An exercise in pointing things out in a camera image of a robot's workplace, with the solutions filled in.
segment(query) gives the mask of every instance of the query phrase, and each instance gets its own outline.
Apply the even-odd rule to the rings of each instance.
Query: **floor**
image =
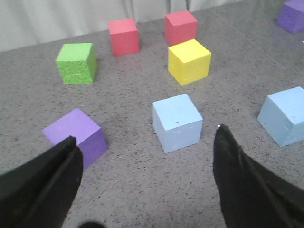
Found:
[[[207,78],[180,86],[167,71],[164,20],[139,23],[141,52],[114,57],[107,31],[0,53],[0,173],[50,145],[41,130],[75,108],[102,126],[109,150],[84,170],[63,228],[224,228],[212,173],[218,124],[244,151],[304,189],[304,141],[280,148],[257,121],[267,95],[304,87],[304,33],[275,21],[284,0],[248,0],[194,12],[212,53]],[[93,42],[90,85],[65,85],[55,58],[64,43]],[[165,154],[152,102],[187,93],[204,117],[200,143]]]

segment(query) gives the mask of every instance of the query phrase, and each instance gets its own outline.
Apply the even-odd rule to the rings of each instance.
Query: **red cube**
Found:
[[[197,31],[198,21],[189,11],[166,15],[165,37],[170,46],[195,39]]]
[[[133,19],[110,21],[109,30],[114,56],[140,51],[138,28]]]

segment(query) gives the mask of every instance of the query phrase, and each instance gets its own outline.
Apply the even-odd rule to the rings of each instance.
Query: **foam cube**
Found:
[[[291,33],[304,30],[304,0],[285,2],[277,25]]]
[[[92,43],[64,44],[56,63],[65,84],[93,83],[97,60]]]
[[[170,46],[195,39],[197,31],[198,21],[187,10],[165,17],[165,38]]]
[[[187,94],[153,103],[153,127],[165,153],[198,143],[202,125]]]
[[[168,48],[168,71],[184,86],[208,76],[211,52],[195,39]]]
[[[52,146],[70,135],[76,137],[76,144],[83,153],[84,168],[108,149],[102,128],[78,108],[52,123],[42,132]]]
[[[114,56],[140,51],[138,29],[133,19],[110,21],[109,30]]]
[[[258,121],[282,147],[304,139],[304,90],[296,87],[269,95]]]

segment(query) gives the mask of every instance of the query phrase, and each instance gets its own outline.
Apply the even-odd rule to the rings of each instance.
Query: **light blue cube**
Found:
[[[304,90],[296,87],[271,94],[258,121],[282,147],[304,139]]]
[[[200,141],[203,117],[187,94],[153,103],[153,127],[165,153]]]

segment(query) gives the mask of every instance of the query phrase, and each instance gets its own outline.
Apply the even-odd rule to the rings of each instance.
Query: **curtain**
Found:
[[[240,0],[1,0],[0,52],[108,29],[108,22],[162,19]]]

